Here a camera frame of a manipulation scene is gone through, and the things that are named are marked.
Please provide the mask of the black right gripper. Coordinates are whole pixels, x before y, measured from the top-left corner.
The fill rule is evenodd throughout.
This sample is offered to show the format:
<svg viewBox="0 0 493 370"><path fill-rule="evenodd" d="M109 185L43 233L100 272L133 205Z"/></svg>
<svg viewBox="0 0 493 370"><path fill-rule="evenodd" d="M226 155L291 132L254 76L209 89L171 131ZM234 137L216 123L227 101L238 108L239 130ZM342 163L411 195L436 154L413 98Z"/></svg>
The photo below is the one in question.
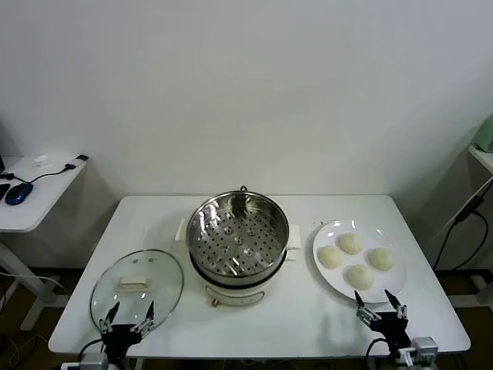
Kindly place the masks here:
<svg viewBox="0 0 493 370"><path fill-rule="evenodd" d="M407 306L402 305L389 290L384 290L396 312L375 312L367 308L357 291L354 292L357 302L357 316L362 321L371 321L370 329L384 336L390 350L398 350L411 346L407 335Z"/></svg>

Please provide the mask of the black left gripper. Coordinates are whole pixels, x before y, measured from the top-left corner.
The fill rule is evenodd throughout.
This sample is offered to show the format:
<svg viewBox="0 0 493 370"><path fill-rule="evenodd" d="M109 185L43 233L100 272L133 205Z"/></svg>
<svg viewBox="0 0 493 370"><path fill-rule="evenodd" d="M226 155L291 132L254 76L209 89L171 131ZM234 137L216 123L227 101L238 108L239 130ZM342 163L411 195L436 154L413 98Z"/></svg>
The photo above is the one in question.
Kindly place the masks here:
<svg viewBox="0 0 493 370"><path fill-rule="evenodd" d="M134 326L130 324L112 326L119 306L120 302L117 301L106 316L99 320L102 342L106 347L105 353L110 362L122 361L129 348L142 341L143 336L140 332L150 332L154 329L154 301L150 303L144 319Z"/></svg>

